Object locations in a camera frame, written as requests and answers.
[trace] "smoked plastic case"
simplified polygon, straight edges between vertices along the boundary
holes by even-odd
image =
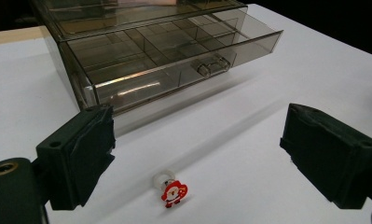
[[[123,113],[271,53],[282,31],[232,0],[31,0],[80,108]]]

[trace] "black background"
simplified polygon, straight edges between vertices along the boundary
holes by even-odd
[[[372,0],[241,0],[372,54]],[[0,31],[35,26],[27,0],[0,0]]]

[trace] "transparent drawer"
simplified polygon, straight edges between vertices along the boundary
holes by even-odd
[[[48,7],[48,28],[80,107],[108,103],[115,113],[127,111],[271,53],[282,33],[235,1],[151,2],[121,0],[116,13],[107,13],[110,4]],[[104,13],[93,13],[98,9]]]

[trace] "red figurine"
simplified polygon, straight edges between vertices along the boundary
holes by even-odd
[[[164,170],[154,175],[153,182],[157,189],[163,191],[161,199],[166,202],[165,207],[167,208],[172,207],[173,204],[180,203],[180,200],[188,192],[188,187],[176,180],[174,173],[170,170]]]
[[[186,185],[182,185],[180,181],[175,180],[167,185],[161,199],[166,202],[165,207],[170,208],[172,204],[180,203],[180,200],[186,196],[187,191],[188,188]]]

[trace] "small figurine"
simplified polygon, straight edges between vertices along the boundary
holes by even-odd
[[[166,170],[154,176],[154,185],[156,188],[161,189],[163,194],[162,201],[166,202],[165,207],[170,208],[173,204],[180,203],[187,192],[188,187],[181,184],[180,181],[175,180],[174,173]]]

